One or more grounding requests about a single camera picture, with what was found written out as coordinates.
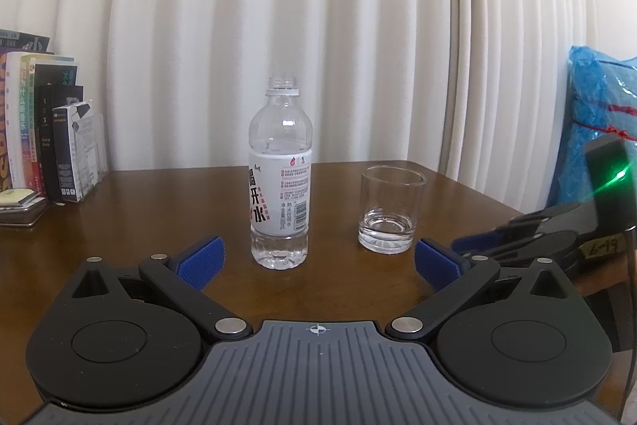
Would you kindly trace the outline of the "tall black cover book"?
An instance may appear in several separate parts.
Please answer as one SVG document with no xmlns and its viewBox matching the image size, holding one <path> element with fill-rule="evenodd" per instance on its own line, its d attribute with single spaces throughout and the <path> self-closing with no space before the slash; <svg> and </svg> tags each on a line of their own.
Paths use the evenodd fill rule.
<svg viewBox="0 0 637 425">
<path fill-rule="evenodd" d="M 49 44 L 50 38 L 43 37 L 43 35 L 8 29 L 0 30 L 1 54 L 10 52 L 47 53 Z"/>
</svg>

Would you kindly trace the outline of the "white yellow spine book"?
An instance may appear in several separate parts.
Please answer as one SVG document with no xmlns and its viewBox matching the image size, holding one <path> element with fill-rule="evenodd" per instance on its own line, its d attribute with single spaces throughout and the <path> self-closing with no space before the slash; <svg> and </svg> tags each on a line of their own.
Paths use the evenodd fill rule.
<svg viewBox="0 0 637 425">
<path fill-rule="evenodd" d="M 35 66 L 51 65 L 54 74 L 62 75 L 58 84 L 73 84 L 78 62 L 72 56 L 14 51 L 6 54 L 6 90 L 4 118 L 10 180 L 14 189 L 29 188 L 45 193 L 35 134 Z"/>
</svg>

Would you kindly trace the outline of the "white black product box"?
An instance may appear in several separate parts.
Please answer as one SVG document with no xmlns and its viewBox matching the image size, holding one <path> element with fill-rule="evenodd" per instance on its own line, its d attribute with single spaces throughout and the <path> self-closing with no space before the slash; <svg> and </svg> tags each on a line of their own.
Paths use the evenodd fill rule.
<svg viewBox="0 0 637 425">
<path fill-rule="evenodd" d="M 55 123 L 58 124 L 57 130 L 61 131 L 63 123 L 62 110 L 66 113 L 66 130 L 68 137 L 68 163 L 63 161 L 63 143 L 62 134 L 56 135 L 55 143 L 57 146 L 57 159 L 58 159 L 58 172 L 59 180 L 61 181 L 61 187 L 64 195 L 64 202 L 66 203 L 79 203 L 77 200 L 77 166 L 76 166 L 76 145 L 74 144 L 74 130 L 73 124 L 78 122 L 82 116 L 88 111 L 93 113 L 93 104 L 91 101 L 80 101 L 73 105 L 66 106 L 65 108 L 59 107 L 55 112 Z"/>
</svg>

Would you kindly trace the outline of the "clear plastic water bottle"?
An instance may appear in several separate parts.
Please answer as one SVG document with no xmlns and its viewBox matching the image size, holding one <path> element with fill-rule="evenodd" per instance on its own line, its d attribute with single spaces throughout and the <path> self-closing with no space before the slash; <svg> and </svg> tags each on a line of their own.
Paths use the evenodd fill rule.
<svg viewBox="0 0 637 425">
<path fill-rule="evenodd" d="M 297 268 L 308 256 L 312 143 L 297 80 L 272 76 L 248 127 L 250 251 L 269 270 Z"/>
</svg>

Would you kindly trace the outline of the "white pleated curtain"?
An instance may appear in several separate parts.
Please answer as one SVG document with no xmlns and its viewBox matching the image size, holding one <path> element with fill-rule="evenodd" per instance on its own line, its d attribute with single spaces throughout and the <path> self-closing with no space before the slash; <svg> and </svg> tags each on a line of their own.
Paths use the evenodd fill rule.
<svg viewBox="0 0 637 425">
<path fill-rule="evenodd" d="M 244 164 L 289 75 L 316 160 L 410 160 L 523 211 L 596 37 L 590 0 L 1 0 L 1 23 L 77 58 L 114 170 Z"/>
</svg>

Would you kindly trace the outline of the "blue plastic bag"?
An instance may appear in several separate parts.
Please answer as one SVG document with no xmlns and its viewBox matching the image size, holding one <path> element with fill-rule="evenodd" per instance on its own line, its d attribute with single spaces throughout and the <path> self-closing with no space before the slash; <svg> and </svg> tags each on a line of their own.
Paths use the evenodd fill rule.
<svg viewBox="0 0 637 425">
<path fill-rule="evenodd" d="M 568 58 L 566 121 L 551 190 L 551 206 L 592 196 L 584 147 L 598 137 L 620 137 L 636 162 L 636 61 L 620 61 L 588 46 Z"/>
</svg>

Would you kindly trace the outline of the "clear drinking glass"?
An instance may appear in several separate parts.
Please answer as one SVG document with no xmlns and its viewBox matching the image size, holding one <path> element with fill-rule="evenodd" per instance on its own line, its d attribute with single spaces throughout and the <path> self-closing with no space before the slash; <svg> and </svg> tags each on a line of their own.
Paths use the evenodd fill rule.
<svg viewBox="0 0 637 425">
<path fill-rule="evenodd" d="M 414 242 L 426 179 L 414 170 L 373 165 L 361 174 L 358 242 L 383 255 L 406 253 Z"/>
</svg>

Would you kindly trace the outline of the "metal tin with sticky notes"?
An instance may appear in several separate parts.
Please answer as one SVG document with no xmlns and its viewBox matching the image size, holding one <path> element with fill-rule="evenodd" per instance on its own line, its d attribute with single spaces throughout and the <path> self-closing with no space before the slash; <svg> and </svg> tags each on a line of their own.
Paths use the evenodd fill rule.
<svg viewBox="0 0 637 425">
<path fill-rule="evenodd" d="M 0 193 L 1 227 L 32 227 L 47 210 L 47 198 L 28 188 Z"/>
</svg>

